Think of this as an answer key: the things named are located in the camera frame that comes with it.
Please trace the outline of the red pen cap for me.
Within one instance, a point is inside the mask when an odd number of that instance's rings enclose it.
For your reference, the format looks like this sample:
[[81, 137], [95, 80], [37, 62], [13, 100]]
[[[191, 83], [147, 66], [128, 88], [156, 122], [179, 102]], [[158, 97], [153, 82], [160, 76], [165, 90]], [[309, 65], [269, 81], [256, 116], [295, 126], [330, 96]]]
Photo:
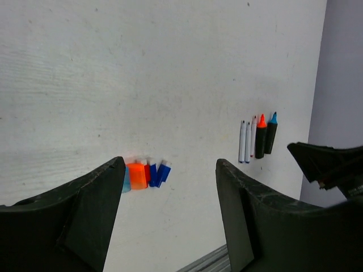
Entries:
[[144, 170], [145, 170], [145, 179], [148, 184], [151, 181], [150, 164], [147, 159], [143, 160], [143, 164], [144, 164]]

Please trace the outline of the orange capped black highlighter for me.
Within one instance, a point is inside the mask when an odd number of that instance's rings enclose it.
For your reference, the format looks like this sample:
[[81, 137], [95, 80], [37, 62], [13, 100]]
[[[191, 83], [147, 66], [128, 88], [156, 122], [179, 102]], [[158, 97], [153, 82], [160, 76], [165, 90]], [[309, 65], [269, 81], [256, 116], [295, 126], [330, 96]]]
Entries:
[[265, 141], [267, 137], [267, 124], [265, 116], [262, 114], [256, 126], [255, 137], [255, 158], [261, 159], [264, 157]]

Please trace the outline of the white pen blue end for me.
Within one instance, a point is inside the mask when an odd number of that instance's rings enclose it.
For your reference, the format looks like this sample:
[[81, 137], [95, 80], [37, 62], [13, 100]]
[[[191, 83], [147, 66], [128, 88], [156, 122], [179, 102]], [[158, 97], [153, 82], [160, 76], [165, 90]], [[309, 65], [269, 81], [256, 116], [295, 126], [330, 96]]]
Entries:
[[245, 120], [241, 121], [240, 124], [240, 137], [239, 137], [239, 158], [238, 161], [240, 163], [244, 163], [245, 161], [245, 152], [246, 152], [246, 122]]

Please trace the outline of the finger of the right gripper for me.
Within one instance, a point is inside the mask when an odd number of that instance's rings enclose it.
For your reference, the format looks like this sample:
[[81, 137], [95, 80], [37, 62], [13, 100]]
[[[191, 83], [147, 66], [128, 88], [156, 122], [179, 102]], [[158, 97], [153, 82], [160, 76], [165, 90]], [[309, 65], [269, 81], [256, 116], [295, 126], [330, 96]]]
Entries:
[[362, 147], [338, 149], [308, 143], [290, 143], [287, 149], [307, 180], [322, 189], [346, 186], [362, 177]]

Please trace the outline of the orange highlighter cap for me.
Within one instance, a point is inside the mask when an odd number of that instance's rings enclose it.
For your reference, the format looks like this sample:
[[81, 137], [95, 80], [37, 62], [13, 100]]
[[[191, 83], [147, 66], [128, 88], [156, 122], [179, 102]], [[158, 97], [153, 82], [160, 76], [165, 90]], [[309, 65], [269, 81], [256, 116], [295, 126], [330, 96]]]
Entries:
[[132, 190], [147, 188], [145, 166], [141, 163], [129, 163], [126, 165], [129, 171], [130, 186]]

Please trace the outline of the white pen red end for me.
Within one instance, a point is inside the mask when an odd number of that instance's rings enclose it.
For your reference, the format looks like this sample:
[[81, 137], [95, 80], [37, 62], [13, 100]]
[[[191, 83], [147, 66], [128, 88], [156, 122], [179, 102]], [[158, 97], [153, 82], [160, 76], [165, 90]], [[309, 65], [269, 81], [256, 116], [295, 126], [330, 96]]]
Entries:
[[255, 155], [256, 128], [257, 128], [257, 116], [254, 116], [251, 124], [251, 145], [250, 145], [251, 158], [253, 158]]

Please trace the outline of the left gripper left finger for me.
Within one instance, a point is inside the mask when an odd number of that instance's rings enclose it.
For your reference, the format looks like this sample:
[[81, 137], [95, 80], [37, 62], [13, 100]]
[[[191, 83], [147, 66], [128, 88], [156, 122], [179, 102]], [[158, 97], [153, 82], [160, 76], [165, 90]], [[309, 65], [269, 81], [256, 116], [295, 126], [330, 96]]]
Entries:
[[2, 271], [102, 271], [125, 176], [117, 156], [45, 193], [1, 206]]

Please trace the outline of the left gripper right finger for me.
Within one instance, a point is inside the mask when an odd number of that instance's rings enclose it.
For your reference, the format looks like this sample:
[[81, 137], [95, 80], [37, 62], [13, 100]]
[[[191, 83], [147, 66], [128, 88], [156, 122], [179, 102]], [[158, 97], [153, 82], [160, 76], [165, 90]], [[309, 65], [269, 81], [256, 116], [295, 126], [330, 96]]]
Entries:
[[361, 271], [362, 198], [322, 208], [216, 162], [232, 271]]

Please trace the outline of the blue capped black highlighter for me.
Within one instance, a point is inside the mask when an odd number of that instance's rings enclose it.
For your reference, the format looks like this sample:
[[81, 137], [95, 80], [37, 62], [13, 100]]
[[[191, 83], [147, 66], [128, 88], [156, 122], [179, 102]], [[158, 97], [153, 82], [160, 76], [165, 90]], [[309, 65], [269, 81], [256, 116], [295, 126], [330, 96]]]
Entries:
[[265, 154], [272, 153], [277, 127], [278, 127], [277, 112], [274, 112], [271, 120], [267, 124], [267, 135], [266, 135], [265, 150], [264, 150]]

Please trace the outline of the blue pen cap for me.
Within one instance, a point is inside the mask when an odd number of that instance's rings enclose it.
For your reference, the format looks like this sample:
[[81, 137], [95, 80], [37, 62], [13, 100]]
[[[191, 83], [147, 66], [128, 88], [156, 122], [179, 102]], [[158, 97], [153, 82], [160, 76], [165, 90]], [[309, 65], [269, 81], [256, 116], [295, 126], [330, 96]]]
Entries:
[[162, 160], [157, 171], [156, 187], [160, 188], [161, 184], [163, 182], [166, 182], [170, 171], [171, 171], [171, 163], [169, 161]]
[[158, 179], [158, 169], [157, 169], [157, 165], [154, 164], [150, 164], [149, 165], [149, 170], [150, 170], [150, 181], [149, 181], [149, 185], [151, 187], [155, 187], [156, 183], [157, 183], [157, 179]]

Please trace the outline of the light blue highlighter cap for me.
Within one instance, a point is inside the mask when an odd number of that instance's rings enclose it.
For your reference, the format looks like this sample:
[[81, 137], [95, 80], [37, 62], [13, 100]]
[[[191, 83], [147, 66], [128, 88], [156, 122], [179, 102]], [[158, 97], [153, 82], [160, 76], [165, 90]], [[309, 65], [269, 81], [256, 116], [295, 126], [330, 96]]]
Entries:
[[131, 191], [130, 174], [129, 174], [129, 168], [126, 165], [122, 193], [127, 193], [129, 191]]

